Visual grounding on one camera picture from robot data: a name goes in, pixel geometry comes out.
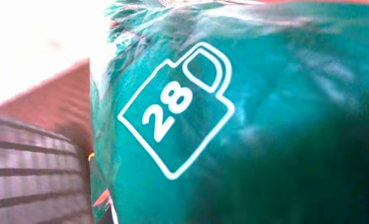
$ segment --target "plastic packaging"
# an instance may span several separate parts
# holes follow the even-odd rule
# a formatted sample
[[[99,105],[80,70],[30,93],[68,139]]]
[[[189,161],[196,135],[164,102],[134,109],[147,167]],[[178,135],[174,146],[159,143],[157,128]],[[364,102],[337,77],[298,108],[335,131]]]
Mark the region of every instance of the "plastic packaging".
[[[119,222],[369,223],[369,6],[240,3],[107,8],[91,115]]]

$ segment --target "white outline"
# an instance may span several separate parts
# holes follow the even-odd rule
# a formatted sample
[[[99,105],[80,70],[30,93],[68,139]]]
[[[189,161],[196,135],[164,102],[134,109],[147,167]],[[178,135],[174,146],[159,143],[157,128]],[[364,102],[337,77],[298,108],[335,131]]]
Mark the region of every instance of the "white outline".
[[[157,72],[163,66],[168,65],[171,68],[177,67],[178,65],[181,64],[181,62],[183,60],[185,60],[186,58],[188,58],[199,47],[205,47],[209,51],[213,52],[224,63],[224,66],[226,68],[226,74],[225,74],[225,78],[224,78],[224,81],[222,83],[222,86],[216,92],[216,99],[218,99],[224,105],[226,105],[227,108],[228,108],[228,111],[223,116],[223,118],[217,123],[217,125],[215,127],[213,127],[213,129],[207,134],[207,136],[203,139],[203,141],[201,142],[201,144],[198,146],[198,148],[196,148],[196,150],[191,154],[191,156],[175,172],[171,172],[167,168],[167,166],[164,164],[164,162],[162,161],[162,159],[157,155],[157,153],[152,149],[152,147],[146,142],[146,140],[144,140],[144,138],[129,123],[129,121],[126,118],[123,117],[123,114],[128,110],[128,108],[133,103],[133,101],[138,97],[138,95],[140,94],[140,92],[156,76]],[[194,55],[197,55],[197,54],[201,53],[204,56],[208,57],[213,62],[213,64],[216,65],[215,62],[219,63],[219,67],[216,67],[216,69],[217,69],[217,78],[218,78],[219,77],[218,76],[218,74],[219,74],[219,71],[218,70],[220,68],[220,72],[221,72],[222,65],[220,65],[220,62],[218,62],[218,60],[213,55],[211,55],[210,53],[208,53],[208,52],[206,52],[204,50],[202,51],[202,50],[203,49],[200,49],[200,50],[196,51],[194,53]],[[214,83],[213,83],[212,86],[208,86],[208,85],[206,85],[204,83],[202,83],[203,85],[199,85],[199,82],[201,82],[201,81],[198,78],[195,78],[190,72],[186,73],[184,71],[184,74],[185,74],[185,76],[187,76],[188,79],[190,79],[191,81],[193,81],[195,84],[197,84],[199,87],[203,88],[207,92],[209,92],[210,90],[216,89],[216,87],[219,84],[219,83],[216,84],[216,81],[214,81]],[[216,49],[212,45],[206,43],[206,42],[199,42],[199,43],[195,44],[180,59],[178,59],[178,61],[172,62],[170,59],[165,59],[160,65],[158,65],[154,69],[154,71],[152,72],[152,74],[146,79],[146,81],[143,84],[141,84],[141,86],[139,87],[139,89],[136,90],[136,92],[134,93],[134,95],[130,98],[129,102],[119,112],[119,114],[118,114],[118,120],[121,121],[129,129],[129,131],[140,142],[140,144],[143,146],[143,148],[145,148],[145,150],[150,154],[150,156],[157,163],[157,165],[161,169],[162,173],[166,176],[166,178],[168,178],[169,180],[175,180],[175,179],[179,178],[183,174],[183,172],[186,171],[191,166],[191,164],[198,158],[198,156],[201,154],[201,152],[206,148],[207,144],[213,139],[213,137],[215,137],[215,135],[221,130],[221,128],[226,124],[226,122],[231,118],[231,116],[233,116],[233,113],[235,111],[235,106],[234,106],[234,104],[229,99],[227,99],[227,98],[225,98],[223,96],[223,93],[227,89],[227,87],[230,84],[230,82],[231,82],[231,63],[230,63],[229,59],[226,57],[226,55],[223,54],[222,52],[220,52],[218,49]]]
[[[208,86],[206,84],[204,84],[203,81],[199,80],[197,77],[195,77],[190,71],[189,71],[189,62],[192,61],[192,59],[195,58],[195,56],[197,56],[198,54],[202,54],[203,56],[207,57],[209,60],[211,60],[213,62],[213,64],[215,65],[216,68],[216,79],[213,82],[213,84],[211,86]],[[193,83],[195,83],[196,85],[198,85],[199,87],[203,88],[205,91],[207,91],[208,93],[213,93],[216,89],[217,86],[219,86],[220,80],[222,80],[222,65],[220,64],[220,62],[215,58],[215,56],[211,55],[210,53],[208,53],[206,50],[204,49],[197,49],[194,54],[192,54],[191,56],[189,56],[183,63],[183,67],[182,70],[184,72],[184,75]]]
[[[112,201],[111,195],[108,197],[110,204],[111,204],[111,214],[112,214],[112,221],[114,224],[119,224],[118,222],[118,216],[115,211],[114,202]]]

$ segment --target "ribbed rubber surface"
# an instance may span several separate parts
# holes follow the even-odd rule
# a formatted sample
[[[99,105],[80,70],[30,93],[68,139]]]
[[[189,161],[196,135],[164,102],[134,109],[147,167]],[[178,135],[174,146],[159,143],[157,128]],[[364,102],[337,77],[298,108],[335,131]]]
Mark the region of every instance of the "ribbed rubber surface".
[[[0,224],[93,223],[84,151],[0,116]]]

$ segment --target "shopping bag icon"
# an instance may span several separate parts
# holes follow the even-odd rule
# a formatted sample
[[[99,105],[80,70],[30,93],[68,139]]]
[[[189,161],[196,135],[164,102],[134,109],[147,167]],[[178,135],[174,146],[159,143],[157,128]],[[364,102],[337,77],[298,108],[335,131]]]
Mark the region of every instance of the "shopping bag icon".
[[[213,82],[205,83],[189,68],[198,56],[207,59],[208,63],[213,65],[215,71]],[[177,79],[176,72],[174,76],[171,76],[172,81],[166,70],[179,70],[184,74],[184,78]],[[145,148],[163,174],[168,179],[175,180],[194,163],[232,117],[235,106],[223,96],[230,81],[231,63],[226,55],[206,42],[197,43],[178,61],[172,62],[170,59],[165,59],[158,65],[119,112],[118,120]],[[208,101],[200,100],[207,98],[199,97],[200,93],[206,93],[209,98],[219,102],[216,107],[220,108],[220,113],[216,113],[213,119],[197,116],[194,112],[199,108],[207,107],[205,102]],[[151,118],[155,118],[154,125],[150,122]],[[197,138],[193,137],[194,134],[184,131],[185,126],[188,126],[185,124],[189,123],[195,123],[193,127],[201,127],[193,128],[193,130],[201,129]],[[173,155],[175,151],[170,154],[165,152],[178,140],[189,142],[184,144],[184,151],[188,155],[179,152]],[[177,143],[177,147],[183,148],[182,145]],[[168,166],[169,160],[175,161],[178,164],[177,167]]]

